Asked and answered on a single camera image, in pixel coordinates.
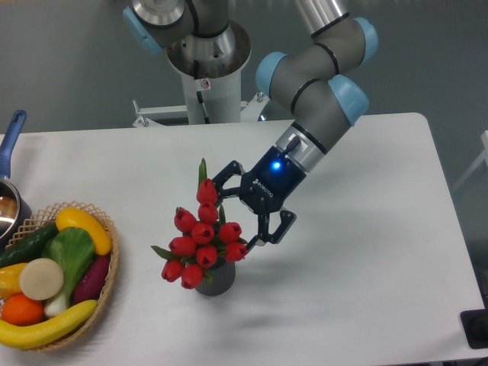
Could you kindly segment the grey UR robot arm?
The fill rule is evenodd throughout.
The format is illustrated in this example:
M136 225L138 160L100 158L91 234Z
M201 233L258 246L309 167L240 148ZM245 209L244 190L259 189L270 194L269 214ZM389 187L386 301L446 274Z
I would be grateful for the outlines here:
M352 18L341 1L298 1L312 44L300 55L268 54L255 83L294 122L249 171L231 162L215 178L220 199L237 197L258 218L251 246L276 244L295 221L284 202L368 109L347 72L377 50L374 26ZM239 122L241 71L249 35L225 1L131 1L123 12L149 53L165 52L180 74L190 124Z

